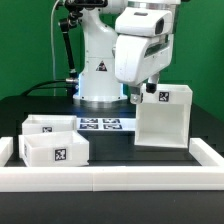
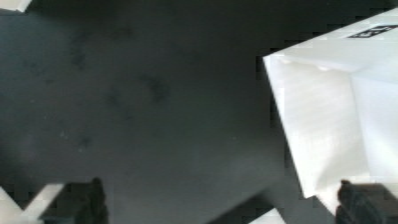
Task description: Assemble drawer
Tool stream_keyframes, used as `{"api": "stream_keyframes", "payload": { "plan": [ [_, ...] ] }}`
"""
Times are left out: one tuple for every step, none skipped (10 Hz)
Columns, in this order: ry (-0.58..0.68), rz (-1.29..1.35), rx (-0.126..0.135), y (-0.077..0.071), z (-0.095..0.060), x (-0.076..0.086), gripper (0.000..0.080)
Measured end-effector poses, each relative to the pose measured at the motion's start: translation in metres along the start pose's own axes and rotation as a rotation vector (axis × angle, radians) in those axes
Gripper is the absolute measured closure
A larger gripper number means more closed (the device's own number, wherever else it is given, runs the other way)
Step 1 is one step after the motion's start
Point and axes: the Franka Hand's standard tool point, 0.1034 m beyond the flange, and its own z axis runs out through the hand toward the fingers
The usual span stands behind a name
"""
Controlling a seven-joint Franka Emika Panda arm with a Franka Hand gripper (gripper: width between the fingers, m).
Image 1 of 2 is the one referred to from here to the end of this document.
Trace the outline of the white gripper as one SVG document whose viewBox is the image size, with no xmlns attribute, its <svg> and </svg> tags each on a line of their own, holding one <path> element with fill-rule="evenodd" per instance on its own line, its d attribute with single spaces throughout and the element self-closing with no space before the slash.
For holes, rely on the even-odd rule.
<svg viewBox="0 0 224 224">
<path fill-rule="evenodd" d="M 173 35 L 153 38 L 120 34 L 115 50 L 115 77 L 129 86 L 130 102 L 140 104 L 143 93 L 140 83 L 148 79 L 146 92 L 154 94 L 160 75 L 172 59 Z"/>
</svg>

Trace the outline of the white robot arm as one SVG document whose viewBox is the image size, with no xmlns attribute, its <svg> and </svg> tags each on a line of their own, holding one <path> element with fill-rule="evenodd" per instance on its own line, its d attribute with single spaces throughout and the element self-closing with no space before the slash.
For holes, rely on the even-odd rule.
<svg viewBox="0 0 224 224">
<path fill-rule="evenodd" d="M 155 92 L 159 72 L 172 59 L 176 13 L 181 0 L 105 0 L 82 10 L 85 64 L 76 100 L 110 104 L 142 101 L 141 86 Z M 130 88 L 123 94 L 122 86 Z"/>
</svg>

